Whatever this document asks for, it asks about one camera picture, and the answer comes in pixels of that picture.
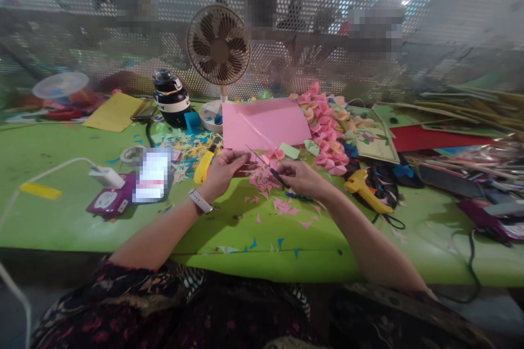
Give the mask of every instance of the hand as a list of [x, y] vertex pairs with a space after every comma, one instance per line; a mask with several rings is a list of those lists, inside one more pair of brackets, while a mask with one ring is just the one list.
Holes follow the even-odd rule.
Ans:
[[251, 154], [246, 152], [227, 151], [217, 154], [207, 168], [206, 181], [200, 187], [199, 194], [208, 203], [225, 194], [233, 177], [249, 177], [249, 171], [256, 169], [254, 162], [249, 161]]
[[[302, 161], [283, 161], [277, 168], [277, 173], [291, 187], [293, 191], [310, 198], [320, 200], [334, 190], [326, 179], [307, 163]], [[280, 184], [274, 176], [269, 178], [274, 183]]]

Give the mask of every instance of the phone screen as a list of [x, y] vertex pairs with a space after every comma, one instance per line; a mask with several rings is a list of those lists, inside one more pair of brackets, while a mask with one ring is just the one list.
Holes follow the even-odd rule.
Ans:
[[171, 148], [148, 148], [136, 168], [133, 203], [161, 201], [171, 187]]

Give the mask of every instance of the plastic lid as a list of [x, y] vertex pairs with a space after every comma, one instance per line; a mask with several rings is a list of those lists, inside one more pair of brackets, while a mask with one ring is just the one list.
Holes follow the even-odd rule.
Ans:
[[41, 80], [33, 87], [33, 94], [42, 99], [67, 97], [87, 86], [89, 77], [82, 73], [62, 73]]

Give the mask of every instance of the metal grille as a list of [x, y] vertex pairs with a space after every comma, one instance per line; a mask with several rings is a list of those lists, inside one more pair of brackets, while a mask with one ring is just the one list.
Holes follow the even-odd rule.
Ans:
[[[407, 100], [428, 78], [460, 83], [486, 73], [499, 75], [497, 88], [515, 89], [523, 85], [523, 1], [2, 0], [0, 58], [10, 66], [0, 73], [78, 70], [101, 88], [151, 94], [152, 72], [168, 67], [192, 97], [217, 98], [188, 59], [186, 31], [199, 9], [218, 2], [242, 16], [252, 42], [231, 99], [303, 92], [312, 79], [369, 101]], [[363, 9], [401, 10], [398, 53], [395, 17], [377, 28]]]

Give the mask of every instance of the forearm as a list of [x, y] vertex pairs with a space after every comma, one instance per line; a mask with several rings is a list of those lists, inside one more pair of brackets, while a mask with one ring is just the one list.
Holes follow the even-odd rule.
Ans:
[[342, 192], [333, 188], [320, 200], [344, 234], [353, 255], [371, 283], [409, 291], [427, 286], [411, 262]]
[[[209, 204], [215, 201], [213, 190], [206, 184], [198, 192]], [[202, 211], [186, 196], [178, 206], [166, 211], [127, 240], [109, 260], [124, 267], [160, 268], [200, 214]]]

